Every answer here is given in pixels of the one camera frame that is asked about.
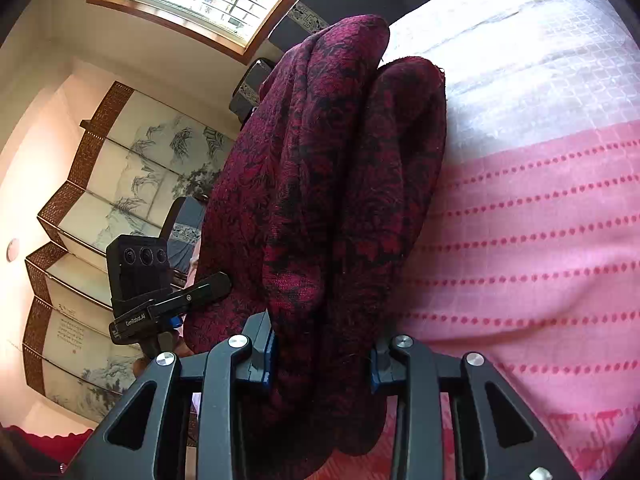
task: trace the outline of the metal screw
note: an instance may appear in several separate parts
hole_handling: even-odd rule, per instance
[[[543,467],[533,470],[529,478],[531,478],[531,480],[553,480],[551,473]]]
[[[482,366],[484,364],[484,357],[478,352],[471,352],[466,355],[466,362],[472,366]]]
[[[397,335],[394,343],[396,343],[398,348],[409,348],[414,344],[414,340],[407,335]]]
[[[247,337],[242,334],[233,335],[229,338],[229,346],[231,346],[231,348],[242,348],[248,342]]]
[[[161,354],[158,354],[158,357],[156,357],[156,363],[158,363],[160,366],[168,366],[174,361],[175,355],[173,355],[171,352],[162,352]]]

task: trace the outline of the pink striped fabric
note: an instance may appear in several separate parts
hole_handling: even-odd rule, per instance
[[[597,480],[640,418],[639,292],[635,121],[444,170],[389,308],[437,352],[487,356]],[[393,424],[310,478],[388,478]],[[452,478],[448,412],[444,427]]]

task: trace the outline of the folded garment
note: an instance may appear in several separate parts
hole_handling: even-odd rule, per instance
[[[303,479],[333,449],[367,452],[385,422],[369,349],[446,135],[443,72],[418,57],[379,69],[388,37],[359,16],[287,52],[207,207],[196,279],[222,270],[233,289],[187,316],[185,341],[209,351],[265,309],[278,337],[271,393],[242,407],[251,478]]]

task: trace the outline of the black camera module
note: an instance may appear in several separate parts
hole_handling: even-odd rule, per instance
[[[124,261],[129,265],[133,265],[136,261],[136,251],[131,248],[128,248],[124,251]]]
[[[143,247],[140,251],[140,260],[145,265],[151,265],[154,262],[154,254],[148,247]]]

